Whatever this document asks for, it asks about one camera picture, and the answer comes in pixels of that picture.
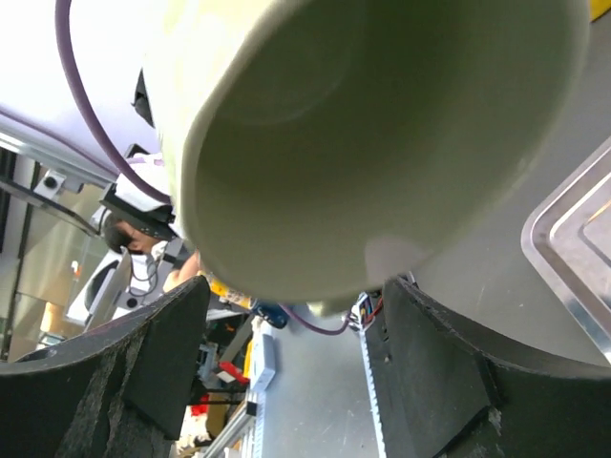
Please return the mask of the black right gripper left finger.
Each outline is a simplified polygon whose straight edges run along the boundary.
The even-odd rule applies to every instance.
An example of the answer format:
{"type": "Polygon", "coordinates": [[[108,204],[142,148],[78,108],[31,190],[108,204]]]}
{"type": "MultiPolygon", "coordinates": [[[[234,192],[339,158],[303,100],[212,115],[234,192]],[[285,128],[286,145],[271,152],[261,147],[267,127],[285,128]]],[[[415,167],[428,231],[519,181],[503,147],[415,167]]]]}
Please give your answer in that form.
{"type": "Polygon", "coordinates": [[[168,456],[209,298],[196,276],[135,312],[3,363],[2,456],[168,456]]]}

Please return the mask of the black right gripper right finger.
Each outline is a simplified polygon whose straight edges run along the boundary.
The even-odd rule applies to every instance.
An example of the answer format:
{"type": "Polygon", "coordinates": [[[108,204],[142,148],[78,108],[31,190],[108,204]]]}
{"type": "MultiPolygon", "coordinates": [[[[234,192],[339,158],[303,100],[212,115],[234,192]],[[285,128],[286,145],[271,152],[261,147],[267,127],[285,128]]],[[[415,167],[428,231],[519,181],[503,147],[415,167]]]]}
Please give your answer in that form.
{"type": "Polygon", "coordinates": [[[610,371],[533,348],[388,281],[367,333],[389,457],[606,457],[610,371]]]}

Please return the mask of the light green mug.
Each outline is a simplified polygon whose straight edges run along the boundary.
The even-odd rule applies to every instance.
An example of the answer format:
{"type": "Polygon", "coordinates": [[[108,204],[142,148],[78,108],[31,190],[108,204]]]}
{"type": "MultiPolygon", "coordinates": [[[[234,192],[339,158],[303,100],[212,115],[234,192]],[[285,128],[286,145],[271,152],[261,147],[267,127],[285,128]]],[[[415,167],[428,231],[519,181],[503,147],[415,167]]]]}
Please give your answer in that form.
{"type": "Polygon", "coordinates": [[[528,175],[585,1],[150,1],[143,76],[185,237],[248,296],[351,307],[528,175]]]}

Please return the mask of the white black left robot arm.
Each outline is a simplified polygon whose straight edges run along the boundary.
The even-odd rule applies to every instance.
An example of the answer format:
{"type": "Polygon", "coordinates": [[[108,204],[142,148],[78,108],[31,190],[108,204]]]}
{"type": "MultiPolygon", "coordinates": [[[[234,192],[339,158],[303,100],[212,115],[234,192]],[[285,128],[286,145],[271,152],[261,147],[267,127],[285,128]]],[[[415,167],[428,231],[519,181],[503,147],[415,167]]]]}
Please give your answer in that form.
{"type": "MultiPolygon", "coordinates": [[[[169,181],[161,153],[149,153],[133,144],[125,160],[138,177],[169,197],[169,181]]],[[[113,216],[124,219],[146,236],[166,241],[184,237],[173,204],[145,193],[123,172],[104,189],[100,203],[113,216]]]]}

